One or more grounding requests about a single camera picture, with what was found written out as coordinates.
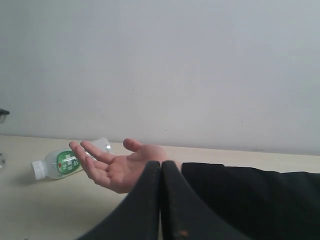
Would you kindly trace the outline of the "black sleeved forearm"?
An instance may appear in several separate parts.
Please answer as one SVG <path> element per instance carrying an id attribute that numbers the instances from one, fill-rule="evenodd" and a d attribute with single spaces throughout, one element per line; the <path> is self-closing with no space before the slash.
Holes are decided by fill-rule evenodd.
<path id="1" fill-rule="evenodd" d="M 317 240 L 320 176 L 186 162 L 181 173 L 227 223 L 254 240 Z"/>

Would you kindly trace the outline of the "person's open bare hand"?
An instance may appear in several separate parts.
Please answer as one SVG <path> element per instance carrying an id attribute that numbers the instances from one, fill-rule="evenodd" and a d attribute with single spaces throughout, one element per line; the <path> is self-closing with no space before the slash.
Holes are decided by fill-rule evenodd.
<path id="1" fill-rule="evenodd" d="M 69 143 L 88 178 L 118 194 L 129 193 L 133 189 L 149 161 L 161 164 L 169 160 L 159 145 L 143 144 L 126 138 L 123 146 L 132 154 L 114 155 L 98 149 L 88 141 Z"/>

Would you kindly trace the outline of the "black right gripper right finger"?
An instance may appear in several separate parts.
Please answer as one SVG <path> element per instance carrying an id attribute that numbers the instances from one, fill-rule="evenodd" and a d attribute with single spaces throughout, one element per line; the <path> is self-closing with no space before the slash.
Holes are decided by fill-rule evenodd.
<path id="1" fill-rule="evenodd" d="M 164 240 L 246 240 L 193 191 L 173 161 L 161 165 L 160 216 Z"/>

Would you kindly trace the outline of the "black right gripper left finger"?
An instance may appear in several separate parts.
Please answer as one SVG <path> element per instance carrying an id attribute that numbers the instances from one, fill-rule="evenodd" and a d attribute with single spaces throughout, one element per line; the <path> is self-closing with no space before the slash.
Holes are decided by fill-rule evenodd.
<path id="1" fill-rule="evenodd" d="M 134 188 L 101 223 L 81 240 L 157 240 L 161 167 L 149 161 Z"/>

